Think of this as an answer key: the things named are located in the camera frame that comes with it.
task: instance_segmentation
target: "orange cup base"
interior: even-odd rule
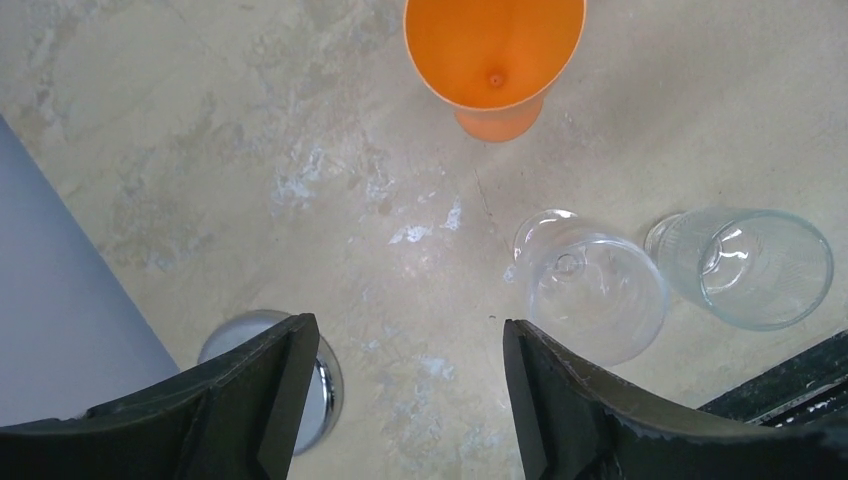
[[[520,112],[504,118],[502,115],[480,115],[475,112],[457,110],[456,121],[472,137],[484,142],[507,142],[521,136],[530,129],[539,117],[544,102],[539,99],[534,105],[527,105]]]

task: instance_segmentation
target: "glass base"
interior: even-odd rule
[[[645,236],[644,248],[645,252],[648,253],[648,256],[651,257],[651,260],[653,260],[654,263],[657,262],[660,239],[662,238],[663,233],[665,233],[665,231],[668,229],[668,226],[671,225],[671,223],[681,215],[683,214],[671,214],[657,222],[656,225],[654,225],[653,227],[651,227],[650,230],[648,230],[648,234]]]

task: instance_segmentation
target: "glass rim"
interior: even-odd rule
[[[801,218],[798,215],[795,215],[793,213],[785,212],[785,211],[782,211],[782,210],[751,209],[751,210],[741,210],[740,214],[737,217],[725,222],[719,228],[717,228],[715,233],[712,236],[710,236],[709,242],[702,245],[704,248],[703,248],[703,251],[701,252],[700,258],[698,259],[697,271],[698,272],[704,271],[704,267],[706,266],[707,260],[709,259],[709,249],[706,248],[706,247],[708,247],[709,245],[712,245],[713,242],[718,240],[718,237],[719,237],[719,235],[721,235],[722,232],[724,232],[726,229],[732,227],[733,225],[737,225],[737,224],[742,223],[742,222],[747,222],[749,220],[753,220],[753,219],[757,219],[757,218],[763,218],[763,217],[772,217],[772,218],[777,218],[777,219],[780,219],[780,220],[784,220],[784,221],[793,223],[793,224],[801,227],[802,229],[806,230],[807,232],[812,234],[813,237],[815,237],[819,240],[819,243],[821,244],[822,250],[824,251],[824,255],[825,255],[825,260],[826,260],[825,263],[827,265],[827,273],[825,274],[824,284],[822,285],[822,288],[819,291],[819,294],[816,297],[816,299],[803,312],[796,315],[791,320],[787,320],[787,321],[780,322],[780,323],[770,323],[770,324],[766,324],[766,325],[752,325],[749,322],[745,322],[745,321],[742,321],[742,320],[736,318],[735,315],[732,315],[729,312],[725,312],[724,310],[718,308],[713,303],[713,301],[710,299],[710,295],[707,294],[706,287],[704,286],[704,276],[703,276],[703,274],[698,274],[698,277],[699,277],[698,278],[698,286],[700,287],[701,298],[704,299],[704,302],[707,306],[707,310],[709,310],[710,313],[717,316],[723,322],[726,322],[726,323],[733,325],[735,327],[738,327],[738,328],[742,328],[744,330],[767,332],[767,331],[772,331],[772,330],[779,330],[781,328],[786,328],[790,325],[794,325],[794,324],[800,322],[801,320],[807,318],[811,313],[813,313],[813,311],[816,308],[819,307],[819,305],[821,305],[821,303],[824,301],[825,297],[827,296],[828,292],[830,291],[831,285],[833,284],[833,263],[834,262],[833,262],[833,251],[830,248],[830,243],[828,243],[827,239],[824,237],[824,235],[821,233],[821,231],[818,228],[816,228],[812,223],[807,221],[806,219]]]
[[[578,218],[579,215],[564,208],[546,208],[524,219],[524,221],[521,222],[521,225],[518,226],[518,230],[515,231],[515,235],[512,237],[512,260],[514,262],[518,262],[518,257],[521,256],[524,245],[527,243],[527,234],[529,233],[527,227],[532,225],[541,225],[540,220],[545,219],[546,217],[550,217],[552,221],[556,221],[557,219],[569,220]]]

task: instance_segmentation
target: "white stain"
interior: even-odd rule
[[[499,447],[502,441],[503,436],[499,433],[487,434],[482,425],[475,425],[465,432],[459,447],[459,457],[467,461]]]
[[[171,238],[169,247],[151,250],[147,254],[146,266],[158,267],[163,272],[174,268],[178,263],[189,260],[203,247],[212,241],[212,234],[194,237],[190,240]]]
[[[419,355],[418,363],[432,377],[441,377],[445,380],[453,380],[454,366],[449,364],[444,358],[430,357],[428,355]]]
[[[807,407],[807,411],[808,412],[815,412],[819,408],[824,408],[830,403],[830,400],[826,400],[824,402],[819,402],[819,403],[813,405],[812,407]]]
[[[309,159],[300,171],[292,175],[278,166],[274,171],[274,188],[271,190],[271,201],[280,206],[298,205],[309,207],[308,200],[315,196],[310,184],[321,178],[321,168],[324,164],[324,151],[315,147],[309,153]]]
[[[368,180],[365,184],[365,195],[368,197],[369,202],[379,203],[388,198],[392,193],[391,187],[395,184],[395,181],[383,171],[380,162],[375,161],[373,167],[372,173],[368,175]]]
[[[504,282],[513,283],[515,282],[515,265],[510,265],[506,267],[506,271],[504,272]]]
[[[380,341],[379,340],[371,340],[368,343],[362,344],[362,351],[367,352],[367,353],[374,353],[374,352],[377,351],[378,348],[380,348]]]
[[[391,240],[389,240],[389,245],[394,245],[395,243],[400,243],[404,239],[406,239],[409,243],[418,243],[422,238],[432,235],[433,227],[425,227],[423,225],[407,225],[392,236]]]
[[[456,200],[453,201],[453,206],[448,212],[447,220],[442,224],[442,228],[447,228],[455,232],[459,228],[460,216],[462,216],[462,205],[459,203],[459,197],[456,197]]]
[[[414,472],[432,468],[431,462],[447,456],[447,452],[439,448],[438,440],[442,438],[445,421],[436,402],[431,401],[435,390],[432,383],[416,383],[412,388],[413,397],[396,402],[391,420],[383,427],[384,431],[395,434],[395,442],[403,447],[404,466]]]
[[[436,196],[436,192],[430,192],[425,197],[424,195],[418,195],[418,203],[427,203],[427,200]]]
[[[383,325],[383,333],[386,335],[386,337],[392,338],[395,335],[398,335],[400,333],[400,330],[391,325]]]

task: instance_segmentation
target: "orange plastic cup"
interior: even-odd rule
[[[424,83],[471,136],[526,132],[571,59],[586,0],[408,0],[406,48]]]

